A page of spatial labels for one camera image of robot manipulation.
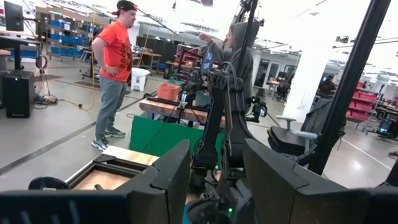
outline green panel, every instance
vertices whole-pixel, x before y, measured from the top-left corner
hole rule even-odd
[[[136,116],[132,122],[129,149],[160,157],[181,140],[189,139],[192,153],[195,144],[202,136],[203,130]],[[223,134],[217,137],[218,152],[223,138]]]

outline gray chair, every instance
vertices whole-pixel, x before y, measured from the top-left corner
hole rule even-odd
[[[267,131],[271,149],[296,160],[311,155],[313,151],[316,151],[317,140],[326,123],[331,102],[331,100],[319,99],[311,112],[307,114],[300,131],[291,130],[291,122],[295,119],[276,116],[277,119],[283,119],[287,122],[287,128],[273,126]],[[344,128],[345,120],[341,121],[341,129],[335,135],[335,142],[345,134]]]

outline red storage rack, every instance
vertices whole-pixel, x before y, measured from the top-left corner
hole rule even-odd
[[[358,83],[346,113],[347,120],[358,124],[367,121],[376,101],[377,96],[369,90],[362,89],[362,83]]]

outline wooden table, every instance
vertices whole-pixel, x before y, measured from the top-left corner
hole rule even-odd
[[[173,105],[168,105],[165,103],[159,103],[147,99],[143,99],[139,102],[139,107],[141,110],[147,113],[147,117],[150,119],[154,119],[155,115],[160,114],[162,116],[171,116],[173,118],[178,118],[180,112]],[[186,119],[192,122],[199,121],[202,124],[205,124],[207,121],[207,112],[191,110],[186,108],[182,114],[181,119]],[[221,127],[225,127],[225,117],[223,116],[221,119]]]
[[[123,148],[116,147],[116,146],[108,147],[108,149],[105,150],[104,152],[102,152],[102,154],[116,156],[118,159],[124,159],[127,161],[145,164],[148,166],[151,165],[153,162],[155,162],[158,159],[157,156],[151,156],[148,154],[144,154],[141,152],[135,152],[135,151],[128,150],[128,149],[123,149]],[[87,163],[87,165],[83,166],[79,171],[74,173],[68,180],[66,180],[66,182],[71,180],[75,175],[77,175],[80,171],[82,171],[84,168],[86,168],[90,164],[91,164],[91,161],[89,161],[89,163]],[[114,189],[118,188],[120,185],[127,182],[128,180],[129,179],[126,177],[94,170],[88,177],[86,177],[83,181],[81,181],[74,189],[75,190],[94,190],[94,185],[100,184],[100,186],[102,186],[102,188],[104,188],[105,190],[114,190]],[[188,194],[187,200],[185,202],[188,203],[192,200],[195,200],[196,198],[197,197],[195,195]]]

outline hand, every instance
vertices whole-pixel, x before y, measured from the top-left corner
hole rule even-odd
[[[106,67],[104,72],[115,76],[119,73],[119,69],[116,67]]]
[[[199,34],[199,38],[200,38],[201,40],[204,40],[204,41],[208,42],[208,43],[210,43],[211,41],[213,41],[213,39],[212,39],[209,35],[204,34],[204,33],[200,33],[200,34]]]

